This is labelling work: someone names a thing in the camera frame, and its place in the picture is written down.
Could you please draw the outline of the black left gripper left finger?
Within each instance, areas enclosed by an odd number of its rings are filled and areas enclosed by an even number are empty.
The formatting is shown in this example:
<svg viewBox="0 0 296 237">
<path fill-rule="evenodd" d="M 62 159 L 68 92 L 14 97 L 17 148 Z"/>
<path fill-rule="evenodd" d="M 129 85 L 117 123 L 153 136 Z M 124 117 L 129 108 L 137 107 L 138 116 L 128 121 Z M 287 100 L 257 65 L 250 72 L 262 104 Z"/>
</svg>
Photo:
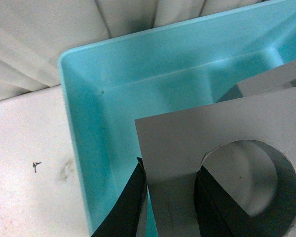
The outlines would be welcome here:
<svg viewBox="0 0 296 237">
<path fill-rule="evenodd" d="M 143 160 L 138 164 L 114 207 L 93 237 L 144 237 L 148 217 L 148 186 Z"/>
</svg>

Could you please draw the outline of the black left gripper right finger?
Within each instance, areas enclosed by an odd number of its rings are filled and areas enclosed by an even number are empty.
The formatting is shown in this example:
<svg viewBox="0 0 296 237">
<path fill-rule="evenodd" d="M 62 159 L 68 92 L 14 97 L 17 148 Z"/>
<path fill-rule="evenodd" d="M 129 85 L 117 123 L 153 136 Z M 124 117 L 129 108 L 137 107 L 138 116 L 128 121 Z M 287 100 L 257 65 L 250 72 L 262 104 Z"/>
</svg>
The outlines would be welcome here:
<svg viewBox="0 0 296 237">
<path fill-rule="evenodd" d="M 262 229 L 202 166 L 195 180 L 195 211 L 202 237 L 261 237 Z"/>
</svg>

